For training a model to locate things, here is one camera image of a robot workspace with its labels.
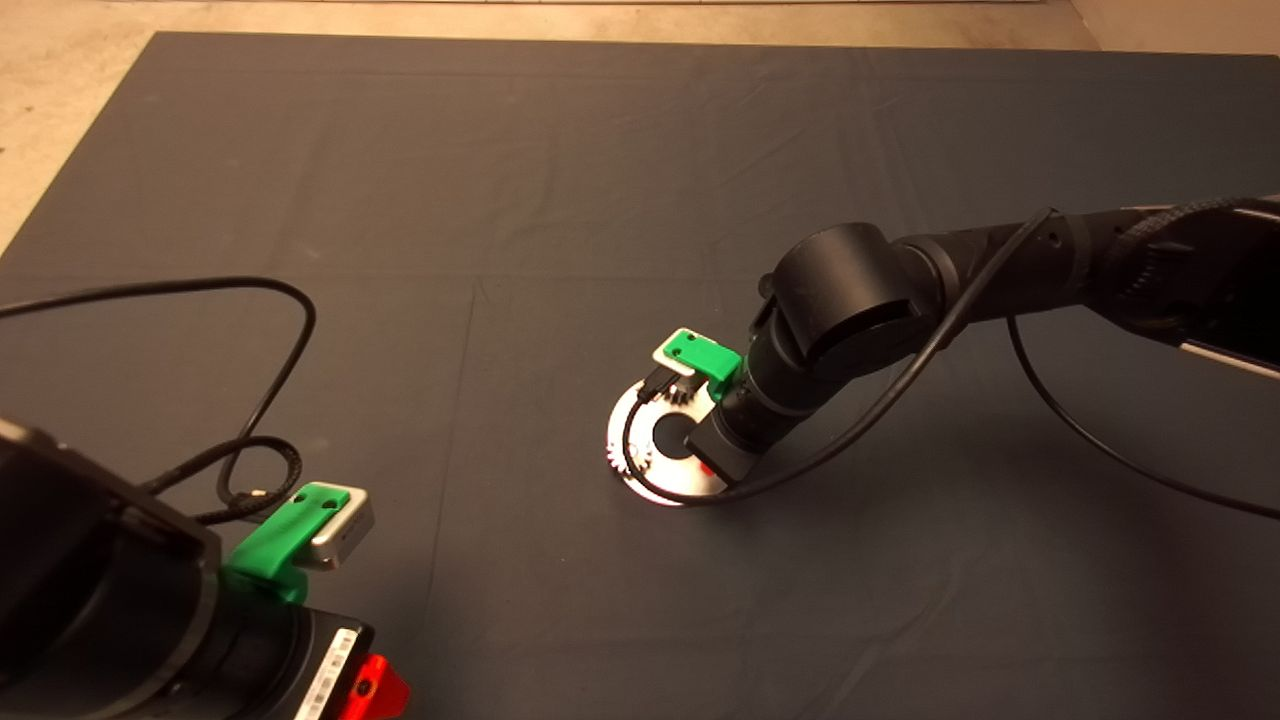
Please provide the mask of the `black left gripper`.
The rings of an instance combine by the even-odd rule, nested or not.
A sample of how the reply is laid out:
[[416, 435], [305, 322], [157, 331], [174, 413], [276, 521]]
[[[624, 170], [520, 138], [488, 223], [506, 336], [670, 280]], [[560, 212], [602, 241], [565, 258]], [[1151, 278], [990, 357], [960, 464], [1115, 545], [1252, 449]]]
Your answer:
[[342, 615], [311, 615], [308, 620], [303, 662], [291, 685], [291, 717], [401, 719], [412, 691], [385, 656], [365, 659], [376, 634], [374, 626]]

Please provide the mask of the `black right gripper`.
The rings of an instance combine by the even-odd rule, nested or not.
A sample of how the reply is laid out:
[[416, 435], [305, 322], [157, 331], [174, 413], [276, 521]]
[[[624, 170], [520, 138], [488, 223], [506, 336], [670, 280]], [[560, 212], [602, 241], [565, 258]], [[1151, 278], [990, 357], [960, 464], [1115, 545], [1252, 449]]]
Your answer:
[[765, 454], [739, 438], [722, 418], [704, 418], [687, 434], [687, 448], [724, 484], [745, 480]]

